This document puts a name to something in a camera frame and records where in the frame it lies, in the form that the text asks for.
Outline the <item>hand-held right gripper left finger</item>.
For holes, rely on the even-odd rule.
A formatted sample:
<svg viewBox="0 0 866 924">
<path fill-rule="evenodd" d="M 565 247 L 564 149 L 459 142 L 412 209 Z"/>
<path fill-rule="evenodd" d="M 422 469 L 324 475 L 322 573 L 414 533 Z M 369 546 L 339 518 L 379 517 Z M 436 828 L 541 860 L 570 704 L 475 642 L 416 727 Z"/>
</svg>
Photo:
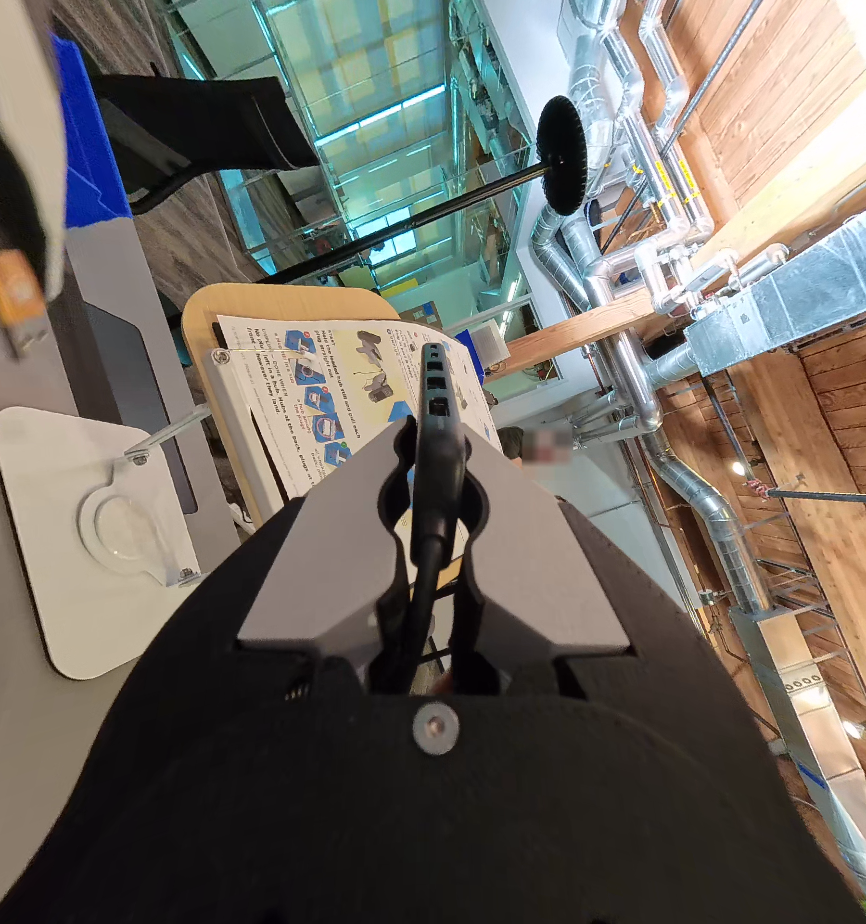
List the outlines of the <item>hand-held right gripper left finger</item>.
<svg viewBox="0 0 866 924">
<path fill-rule="evenodd" d="M 415 438 L 413 418 L 388 424 L 303 499 L 237 635 L 238 666 L 274 693 L 327 669 L 376 693 L 371 665 L 407 602 L 393 524 L 408 499 L 404 443 Z"/>
</svg>

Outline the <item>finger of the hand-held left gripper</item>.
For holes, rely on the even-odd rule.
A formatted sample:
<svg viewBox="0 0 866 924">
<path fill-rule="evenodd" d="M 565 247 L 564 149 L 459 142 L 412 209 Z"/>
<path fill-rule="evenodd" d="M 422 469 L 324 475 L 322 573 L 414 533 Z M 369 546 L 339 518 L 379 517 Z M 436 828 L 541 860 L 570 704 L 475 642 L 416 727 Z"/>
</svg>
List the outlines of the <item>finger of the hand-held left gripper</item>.
<svg viewBox="0 0 866 924">
<path fill-rule="evenodd" d="M 0 253 L 53 300 L 64 275 L 66 139 L 51 2 L 0 1 Z"/>
</svg>

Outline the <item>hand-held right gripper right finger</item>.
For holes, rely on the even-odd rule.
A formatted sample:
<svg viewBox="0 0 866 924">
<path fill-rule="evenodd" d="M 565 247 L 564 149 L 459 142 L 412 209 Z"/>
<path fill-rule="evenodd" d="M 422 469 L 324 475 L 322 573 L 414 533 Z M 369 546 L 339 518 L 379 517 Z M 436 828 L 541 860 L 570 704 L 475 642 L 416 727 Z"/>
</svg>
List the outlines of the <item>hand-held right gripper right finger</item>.
<svg viewBox="0 0 866 924">
<path fill-rule="evenodd" d="M 451 690 L 496 695 L 503 678 L 560 659 L 618 657 L 632 643 L 551 493 L 466 433 L 453 598 Z"/>
</svg>

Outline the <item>slim black usb hub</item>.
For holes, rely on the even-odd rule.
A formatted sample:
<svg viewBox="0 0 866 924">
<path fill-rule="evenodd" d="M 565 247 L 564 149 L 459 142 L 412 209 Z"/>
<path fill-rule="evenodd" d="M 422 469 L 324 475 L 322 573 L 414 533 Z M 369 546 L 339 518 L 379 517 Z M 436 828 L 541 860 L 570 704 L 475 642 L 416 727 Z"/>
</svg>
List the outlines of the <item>slim black usb hub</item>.
<svg viewBox="0 0 866 924">
<path fill-rule="evenodd" d="M 427 343 L 421 357 L 411 560 L 426 573 L 452 557 L 468 446 L 446 345 Z"/>
</svg>

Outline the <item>black office chair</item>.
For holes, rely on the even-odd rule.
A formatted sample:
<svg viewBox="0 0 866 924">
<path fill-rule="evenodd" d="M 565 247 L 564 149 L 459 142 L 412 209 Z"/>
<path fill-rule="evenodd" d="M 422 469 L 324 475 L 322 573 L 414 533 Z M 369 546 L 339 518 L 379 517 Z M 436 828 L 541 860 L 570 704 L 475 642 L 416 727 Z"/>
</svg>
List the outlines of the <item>black office chair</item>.
<svg viewBox="0 0 866 924">
<path fill-rule="evenodd" d="M 90 82 L 135 216 L 203 175 L 319 165 L 278 77 L 106 74 Z"/>
</svg>

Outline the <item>white board stand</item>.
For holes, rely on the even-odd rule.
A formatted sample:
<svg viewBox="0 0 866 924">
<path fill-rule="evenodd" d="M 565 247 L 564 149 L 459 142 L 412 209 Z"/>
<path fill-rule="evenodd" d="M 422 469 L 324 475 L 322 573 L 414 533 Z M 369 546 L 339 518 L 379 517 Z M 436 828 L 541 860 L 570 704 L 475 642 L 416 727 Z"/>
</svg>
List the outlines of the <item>white board stand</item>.
<svg viewBox="0 0 866 924">
<path fill-rule="evenodd" d="M 157 433 L 28 407 L 0 410 L 0 478 L 49 661 L 90 680 L 159 636 L 189 639 L 200 569 L 162 445 L 210 416 L 199 405 Z"/>
</svg>

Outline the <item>black ceiling pipe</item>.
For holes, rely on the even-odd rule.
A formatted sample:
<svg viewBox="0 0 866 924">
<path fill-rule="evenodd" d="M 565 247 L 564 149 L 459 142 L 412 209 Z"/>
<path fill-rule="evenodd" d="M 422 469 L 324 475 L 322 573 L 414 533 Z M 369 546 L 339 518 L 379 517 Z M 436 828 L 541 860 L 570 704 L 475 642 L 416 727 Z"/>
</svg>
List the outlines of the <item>black ceiling pipe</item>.
<svg viewBox="0 0 866 924">
<path fill-rule="evenodd" d="M 760 483 L 754 486 L 753 490 L 763 499 L 858 503 L 866 505 L 866 493 L 861 492 L 787 490 L 768 488 Z"/>
</svg>

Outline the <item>window with roller blinds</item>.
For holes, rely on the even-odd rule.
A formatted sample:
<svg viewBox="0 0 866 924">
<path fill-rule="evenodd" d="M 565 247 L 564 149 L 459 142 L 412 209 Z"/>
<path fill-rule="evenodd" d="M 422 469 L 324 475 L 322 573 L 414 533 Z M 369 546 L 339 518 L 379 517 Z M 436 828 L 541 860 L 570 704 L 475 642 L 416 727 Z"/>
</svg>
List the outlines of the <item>window with roller blinds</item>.
<svg viewBox="0 0 866 924">
<path fill-rule="evenodd" d="M 318 154 L 334 249 L 522 168 L 523 120 L 483 2 L 257 2 Z"/>
</svg>

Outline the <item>black floor lamp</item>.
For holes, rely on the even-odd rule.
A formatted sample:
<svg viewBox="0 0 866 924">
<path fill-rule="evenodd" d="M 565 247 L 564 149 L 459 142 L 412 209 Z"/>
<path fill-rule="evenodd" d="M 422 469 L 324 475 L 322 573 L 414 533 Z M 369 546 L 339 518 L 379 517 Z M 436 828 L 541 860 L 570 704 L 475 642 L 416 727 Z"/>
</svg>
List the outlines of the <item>black floor lamp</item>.
<svg viewBox="0 0 866 924">
<path fill-rule="evenodd" d="M 356 258 L 366 249 L 378 248 L 395 237 L 415 232 L 535 179 L 541 180 L 547 204 L 557 214 L 566 216 L 577 212 L 586 197 L 587 144 L 581 118 L 567 97 L 555 96 L 544 106 L 537 125 L 535 152 L 538 160 L 530 167 L 466 191 L 417 214 L 410 214 L 394 225 L 380 228 L 370 235 L 358 237 L 343 246 L 277 271 L 259 283 L 287 284 L 312 275 L 323 275 L 347 260 Z"/>
</svg>

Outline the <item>silver duct pipes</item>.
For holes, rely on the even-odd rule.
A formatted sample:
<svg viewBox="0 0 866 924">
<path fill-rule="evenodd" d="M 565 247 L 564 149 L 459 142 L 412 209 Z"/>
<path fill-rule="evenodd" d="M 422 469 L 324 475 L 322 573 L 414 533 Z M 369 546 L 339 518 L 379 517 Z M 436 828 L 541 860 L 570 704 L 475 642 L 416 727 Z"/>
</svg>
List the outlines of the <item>silver duct pipes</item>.
<svg viewBox="0 0 866 924">
<path fill-rule="evenodd" d="M 773 616 L 774 601 L 744 527 L 716 487 L 683 462 L 663 429 L 658 393 L 696 373 L 707 376 L 700 349 L 690 339 L 661 359 L 649 359 L 635 323 L 719 307 L 707 289 L 726 278 L 733 295 L 779 267 L 787 250 L 779 245 L 739 268 L 738 253 L 723 248 L 704 262 L 694 256 L 715 229 L 704 193 L 681 149 L 681 134 L 704 89 L 759 6 L 752 2 L 727 46 L 693 95 L 665 26 L 664 2 L 645 2 L 637 37 L 663 90 L 653 124 L 645 118 L 645 70 L 626 40 L 626 2 L 563 2 L 559 38 L 570 63 L 567 94 L 575 126 L 583 129 L 585 171 L 573 199 L 549 204 L 531 233 L 531 251 L 541 270 L 571 306 L 588 333 L 611 387 L 575 419 L 575 447 L 635 440 L 647 466 L 686 502 L 705 528 L 721 565 L 735 614 L 751 620 Z M 638 202 L 656 211 L 657 231 L 618 249 L 602 249 L 588 226 L 587 205 L 620 183 Z"/>
</svg>

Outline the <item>rectangular metal duct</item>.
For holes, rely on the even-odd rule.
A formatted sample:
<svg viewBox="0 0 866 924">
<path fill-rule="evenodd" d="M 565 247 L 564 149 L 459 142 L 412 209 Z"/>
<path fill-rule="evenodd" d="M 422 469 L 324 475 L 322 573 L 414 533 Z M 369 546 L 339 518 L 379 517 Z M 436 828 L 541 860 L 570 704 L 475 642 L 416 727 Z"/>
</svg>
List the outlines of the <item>rectangular metal duct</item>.
<svg viewBox="0 0 866 924">
<path fill-rule="evenodd" d="M 866 313 L 866 211 L 691 324 L 708 376 Z"/>
</svg>

